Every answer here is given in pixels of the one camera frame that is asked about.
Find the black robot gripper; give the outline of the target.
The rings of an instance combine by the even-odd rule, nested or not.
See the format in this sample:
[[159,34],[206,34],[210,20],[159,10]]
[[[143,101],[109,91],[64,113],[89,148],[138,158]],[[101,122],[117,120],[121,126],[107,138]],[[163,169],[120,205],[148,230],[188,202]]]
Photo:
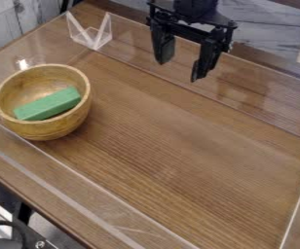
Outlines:
[[155,60],[167,63],[175,55],[175,37],[200,44],[190,82],[204,78],[228,51],[236,23],[218,12],[219,0],[147,0],[147,25]]

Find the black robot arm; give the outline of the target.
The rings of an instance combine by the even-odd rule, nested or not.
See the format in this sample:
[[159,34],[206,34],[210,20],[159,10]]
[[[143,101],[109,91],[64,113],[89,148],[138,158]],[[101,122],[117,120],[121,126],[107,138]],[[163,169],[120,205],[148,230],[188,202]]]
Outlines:
[[199,45],[190,82],[203,79],[215,68],[220,54],[231,48],[236,22],[218,12],[219,0],[147,0],[146,24],[151,31],[152,52],[163,65],[175,55],[175,38]]

